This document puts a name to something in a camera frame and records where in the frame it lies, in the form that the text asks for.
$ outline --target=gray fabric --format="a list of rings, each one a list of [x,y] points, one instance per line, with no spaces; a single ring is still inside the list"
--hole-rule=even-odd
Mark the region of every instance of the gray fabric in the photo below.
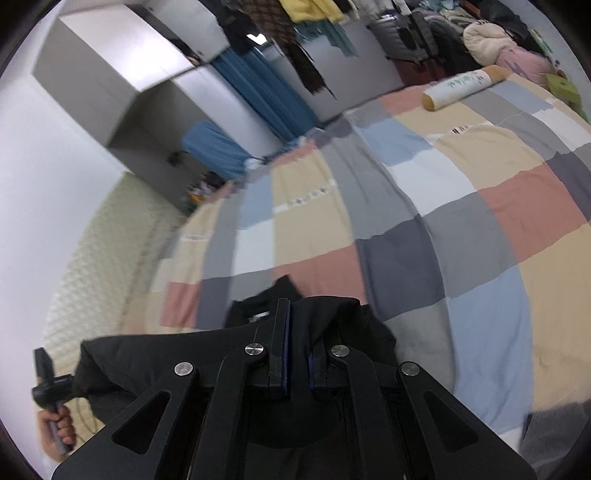
[[[273,285],[272,270],[243,273],[232,277],[230,300],[244,300]]]
[[[232,277],[208,278],[200,285],[199,298],[207,299],[197,305],[194,327],[203,330],[218,330],[226,323],[226,312],[232,304],[230,281]]]
[[[517,265],[495,214],[478,192],[424,217],[448,297],[458,297]]]
[[[378,124],[383,121],[390,121],[392,115],[386,111],[382,102],[379,100],[372,100],[363,106],[363,111],[358,109],[345,112],[344,116],[346,119],[358,128],[368,128],[372,125]]]
[[[220,207],[213,236],[203,259],[203,279],[231,277],[233,252],[236,247],[240,208],[244,190],[238,190]]]
[[[368,303],[378,320],[433,305],[445,296],[437,257],[420,216],[355,244]]]
[[[493,125],[499,125],[510,116],[519,115],[522,112],[515,105],[489,90],[470,95],[462,99],[462,103]]]
[[[583,145],[574,151],[574,154],[587,165],[587,168],[591,170],[591,144]]]
[[[547,164],[569,191],[587,221],[590,221],[591,183],[587,166],[572,152],[564,155],[557,153]]]
[[[384,322],[394,336],[399,362],[421,365],[441,385],[453,392],[456,369],[452,334],[445,300],[422,309],[405,312]]]
[[[345,130],[341,120],[329,132]],[[349,212],[353,237],[369,239],[411,220],[417,211],[381,162],[357,135],[333,137],[320,151],[330,167]]]
[[[589,416],[581,404],[532,413],[519,452],[534,468],[539,480],[546,480],[573,447]]]
[[[525,112],[510,116],[498,126],[511,130],[544,160],[551,159],[556,152],[570,153],[570,149],[544,122]]]

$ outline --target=black metal bracket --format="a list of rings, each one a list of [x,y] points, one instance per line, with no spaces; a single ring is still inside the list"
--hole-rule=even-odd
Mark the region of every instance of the black metal bracket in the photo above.
[[[54,480],[242,479],[252,405],[289,398],[291,312],[282,299],[274,323],[219,365],[176,365],[62,463]],[[350,480],[535,480],[417,364],[373,362],[340,344],[336,328],[312,346],[308,363],[314,397],[340,405]]]

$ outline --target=plaid scarf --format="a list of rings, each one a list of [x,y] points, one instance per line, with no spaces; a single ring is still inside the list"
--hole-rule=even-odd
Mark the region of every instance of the plaid scarf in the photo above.
[[[297,41],[296,29],[279,0],[240,0],[240,3],[260,32],[279,45],[310,93],[327,88],[322,75]]]

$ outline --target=patchwork bedspread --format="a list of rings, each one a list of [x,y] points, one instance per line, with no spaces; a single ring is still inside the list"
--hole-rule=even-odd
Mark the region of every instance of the patchwork bedspread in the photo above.
[[[424,87],[312,130],[227,185],[163,255],[149,314],[218,329],[288,274],[369,303],[498,434],[591,398],[591,129],[512,76],[437,112]]]

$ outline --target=pink cushion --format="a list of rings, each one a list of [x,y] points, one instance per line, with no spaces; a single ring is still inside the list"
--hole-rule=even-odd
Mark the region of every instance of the pink cushion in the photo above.
[[[543,88],[547,88],[546,74],[553,72],[552,65],[545,57],[522,47],[503,48],[496,64]]]

